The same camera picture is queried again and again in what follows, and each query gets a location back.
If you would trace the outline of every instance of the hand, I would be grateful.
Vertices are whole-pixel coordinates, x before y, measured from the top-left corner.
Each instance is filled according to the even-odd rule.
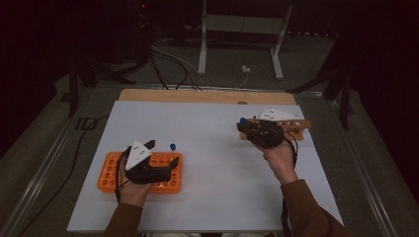
[[[265,149],[256,144],[255,146],[263,152],[263,157],[268,161],[281,185],[298,180],[293,168],[293,149],[286,141],[270,149]]]
[[[127,156],[123,157],[120,165],[121,184],[128,180],[128,178],[126,177],[125,169],[126,159]],[[138,185],[131,181],[128,181],[126,184],[120,187],[120,202],[136,206],[143,206],[147,198],[147,194],[150,191],[151,187],[153,187],[153,185],[154,184]]]

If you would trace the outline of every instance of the white table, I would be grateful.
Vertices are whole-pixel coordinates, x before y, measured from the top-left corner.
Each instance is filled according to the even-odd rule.
[[[282,230],[279,182],[261,152],[239,139],[235,124],[269,107],[303,118],[299,106],[116,102],[67,230],[104,231],[117,206],[114,195],[96,187],[104,159],[135,139],[156,139],[153,151],[170,151],[176,143],[184,155],[181,191],[148,196],[142,232]],[[308,130],[304,137],[296,171],[318,203],[342,222]]]

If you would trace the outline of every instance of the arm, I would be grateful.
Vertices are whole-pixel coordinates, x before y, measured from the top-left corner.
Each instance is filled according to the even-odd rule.
[[[281,183],[284,200],[290,213],[293,236],[350,236],[331,214],[321,208],[304,180],[293,168],[293,152],[283,142],[277,147],[258,147]]]
[[[123,158],[120,167],[122,184],[127,181],[124,169],[126,157]],[[153,184],[137,185],[127,182],[121,187],[121,202],[118,204],[104,237],[135,237],[141,220],[142,207],[144,206],[147,194]]]

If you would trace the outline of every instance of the orange tray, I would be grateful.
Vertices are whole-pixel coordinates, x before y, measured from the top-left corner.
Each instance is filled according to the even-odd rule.
[[[118,159],[121,154],[121,151],[113,151],[106,156],[97,185],[98,189],[104,193],[110,194],[115,192],[115,173],[117,171]],[[152,152],[149,164],[153,167],[168,166],[175,157],[179,157],[179,164],[178,167],[172,170],[172,179],[168,182],[154,184],[149,192],[150,194],[176,194],[181,190],[183,163],[183,155],[181,153]]]

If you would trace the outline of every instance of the brown sleeve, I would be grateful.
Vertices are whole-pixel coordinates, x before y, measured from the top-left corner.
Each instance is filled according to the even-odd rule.
[[[350,236],[339,221],[317,204],[305,180],[288,183],[281,189],[295,237]]]
[[[125,203],[118,204],[104,237],[136,237],[141,214],[142,207]]]

